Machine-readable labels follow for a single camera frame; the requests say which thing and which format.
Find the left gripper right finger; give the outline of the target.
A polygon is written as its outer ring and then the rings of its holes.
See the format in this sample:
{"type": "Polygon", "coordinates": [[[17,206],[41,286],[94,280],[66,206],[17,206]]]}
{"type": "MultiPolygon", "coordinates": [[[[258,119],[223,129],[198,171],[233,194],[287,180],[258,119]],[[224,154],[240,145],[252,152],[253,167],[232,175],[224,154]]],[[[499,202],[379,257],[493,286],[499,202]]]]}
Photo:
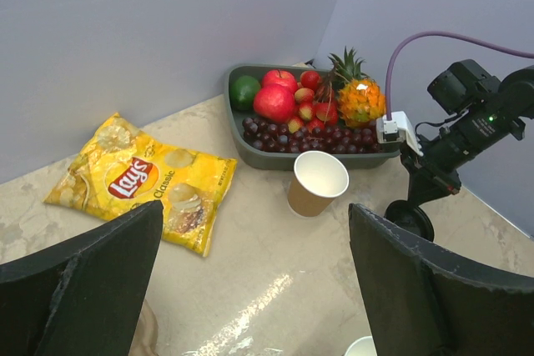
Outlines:
{"type": "Polygon", "coordinates": [[[361,204],[350,249],[379,355],[531,355],[533,279],[478,263],[361,204]]]}

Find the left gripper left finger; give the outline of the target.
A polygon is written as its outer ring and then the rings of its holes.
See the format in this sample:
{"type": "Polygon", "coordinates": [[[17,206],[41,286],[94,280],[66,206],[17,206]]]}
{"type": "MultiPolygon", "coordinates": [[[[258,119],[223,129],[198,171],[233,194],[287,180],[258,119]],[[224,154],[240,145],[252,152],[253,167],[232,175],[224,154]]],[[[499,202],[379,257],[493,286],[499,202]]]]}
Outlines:
{"type": "Polygon", "coordinates": [[[1,266],[3,355],[126,355],[163,232],[163,205],[1,266]]]}

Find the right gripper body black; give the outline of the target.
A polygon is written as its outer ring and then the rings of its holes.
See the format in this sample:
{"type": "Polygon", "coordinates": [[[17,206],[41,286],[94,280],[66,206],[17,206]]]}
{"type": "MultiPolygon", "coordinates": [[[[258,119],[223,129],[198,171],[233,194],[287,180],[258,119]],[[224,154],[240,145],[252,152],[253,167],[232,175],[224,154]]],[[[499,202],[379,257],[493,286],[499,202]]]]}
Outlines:
{"type": "Polygon", "coordinates": [[[457,194],[461,189],[458,168],[480,153],[480,129],[471,122],[431,123],[438,129],[433,139],[416,136],[416,146],[400,146],[400,161],[409,174],[407,202],[420,206],[457,194]]]}

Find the brown paper coffee cup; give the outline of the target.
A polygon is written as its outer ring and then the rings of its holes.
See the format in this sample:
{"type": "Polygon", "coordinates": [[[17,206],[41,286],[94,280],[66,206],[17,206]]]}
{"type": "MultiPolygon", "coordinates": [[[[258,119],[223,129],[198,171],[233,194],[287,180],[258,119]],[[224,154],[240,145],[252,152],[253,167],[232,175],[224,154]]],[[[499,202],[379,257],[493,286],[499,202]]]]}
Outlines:
{"type": "Polygon", "coordinates": [[[293,167],[287,199],[291,209],[304,218],[319,216],[350,184],[349,173],[336,157],[310,150],[299,155],[293,167]]]}

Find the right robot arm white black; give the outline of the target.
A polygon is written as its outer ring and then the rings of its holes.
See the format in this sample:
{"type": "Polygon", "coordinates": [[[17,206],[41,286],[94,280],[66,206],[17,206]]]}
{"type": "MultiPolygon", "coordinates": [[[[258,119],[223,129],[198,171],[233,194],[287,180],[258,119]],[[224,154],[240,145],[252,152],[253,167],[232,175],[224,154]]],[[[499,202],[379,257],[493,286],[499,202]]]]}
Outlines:
{"type": "Polygon", "coordinates": [[[422,155],[401,147],[409,173],[407,202],[413,206],[457,194],[459,167],[508,135],[525,137],[523,119],[533,118],[533,67],[501,81],[468,59],[450,65],[427,92],[455,121],[432,140],[419,137],[422,155]]]}

